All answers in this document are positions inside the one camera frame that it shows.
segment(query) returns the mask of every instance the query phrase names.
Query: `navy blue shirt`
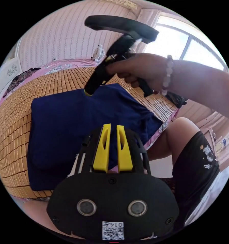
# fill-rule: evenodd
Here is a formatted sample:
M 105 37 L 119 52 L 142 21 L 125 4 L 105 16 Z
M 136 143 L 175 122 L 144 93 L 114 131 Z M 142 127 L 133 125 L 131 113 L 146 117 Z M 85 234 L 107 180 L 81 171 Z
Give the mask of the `navy blue shirt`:
M 101 86 L 88 97 L 83 89 L 36 98 L 27 152 L 29 183 L 34 191 L 53 190 L 70 173 L 82 140 L 111 123 L 109 169 L 117 165 L 116 125 L 124 125 L 143 144 L 162 122 L 119 84 Z

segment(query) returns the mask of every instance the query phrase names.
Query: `qr code sticker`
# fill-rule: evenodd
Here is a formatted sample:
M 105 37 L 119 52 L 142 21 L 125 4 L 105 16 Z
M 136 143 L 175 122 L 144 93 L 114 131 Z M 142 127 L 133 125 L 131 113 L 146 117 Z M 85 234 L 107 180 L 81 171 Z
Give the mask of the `qr code sticker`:
M 123 222 L 102 222 L 102 239 L 103 240 L 124 240 L 124 223 Z

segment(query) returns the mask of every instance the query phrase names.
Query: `bed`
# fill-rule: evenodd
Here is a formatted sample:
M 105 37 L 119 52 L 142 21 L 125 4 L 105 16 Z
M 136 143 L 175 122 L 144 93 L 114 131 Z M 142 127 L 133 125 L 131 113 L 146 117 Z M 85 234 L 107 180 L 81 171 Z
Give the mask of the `bed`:
M 8 193 L 15 198 L 46 200 L 52 190 L 33 191 L 29 186 L 27 148 L 31 126 L 31 102 L 34 98 L 84 88 L 98 63 L 90 59 L 57 60 L 43 65 L 31 77 L 0 100 L 0 178 Z M 178 108 L 166 97 L 143 97 L 140 88 L 132 89 L 114 76 L 110 84 L 119 83 L 133 98 L 147 107 L 163 124 L 144 145 L 148 149 Z

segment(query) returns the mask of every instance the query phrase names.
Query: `window frame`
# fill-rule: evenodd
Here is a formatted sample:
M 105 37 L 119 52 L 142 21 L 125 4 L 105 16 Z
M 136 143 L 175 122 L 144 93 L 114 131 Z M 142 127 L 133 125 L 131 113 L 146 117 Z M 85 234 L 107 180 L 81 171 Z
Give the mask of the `window frame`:
M 196 26 L 194 26 L 191 22 L 189 22 L 188 20 L 186 20 L 185 18 L 183 17 L 180 17 L 180 16 L 175 16 L 175 15 L 172 15 L 172 14 L 168 14 L 168 13 L 163 13 L 161 12 L 160 16 L 166 16 L 166 17 L 169 17 L 169 18 L 173 18 L 173 19 L 177 19 L 183 23 L 186 23 L 186 24 L 189 24 L 190 26 L 196 28 L 197 30 L 199 30 Z M 166 27 L 166 28 L 169 28 L 169 29 L 173 29 L 173 30 L 176 30 L 176 31 L 179 31 L 181 33 L 184 33 L 186 35 L 188 35 L 188 39 L 187 39 L 187 42 L 186 42 L 186 45 L 185 45 L 185 48 L 180 56 L 180 60 L 183 60 L 183 58 L 185 57 L 185 54 L 191 44 L 191 41 L 194 40 L 196 42 L 198 42 L 200 45 L 202 45 L 204 48 L 206 48 L 224 67 L 224 71 L 228 72 L 228 67 L 227 65 L 225 64 L 225 62 L 218 56 L 218 54 L 212 49 L 210 48 L 206 43 L 204 43 L 203 41 L 201 41 L 200 39 L 198 39 L 197 37 L 195 37 L 194 35 L 182 30 L 182 29 L 179 29 L 179 28 L 176 28 L 176 27 L 173 27 L 171 25 L 165 25 L 165 24 L 158 24 L 156 23 L 154 28 L 156 28 L 156 26 L 163 26 L 163 27 Z

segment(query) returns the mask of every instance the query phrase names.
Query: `leg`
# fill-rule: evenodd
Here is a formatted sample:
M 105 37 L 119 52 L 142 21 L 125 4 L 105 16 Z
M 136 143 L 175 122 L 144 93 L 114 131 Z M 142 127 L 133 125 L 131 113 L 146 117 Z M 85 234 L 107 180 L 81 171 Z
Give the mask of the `leg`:
M 147 151 L 149 161 L 165 158 L 172 154 L 173 166 L 180 153 L 199 132 L 199 128 L 187 118 L 180 117 L 171 122 Z
M 171 189 L 174 186 L 172 191 L 180 209 L 175 229 L 179 230 L 219 173 L 219 163 L 202 132 L 188 119 L 176 119 L 164 132 L 156 142 L 163 153 L 172 154 L 173 178 L 165 182 Z M 156 152 L 156 144 L 149 150 L 150 160 L 162 155 Z

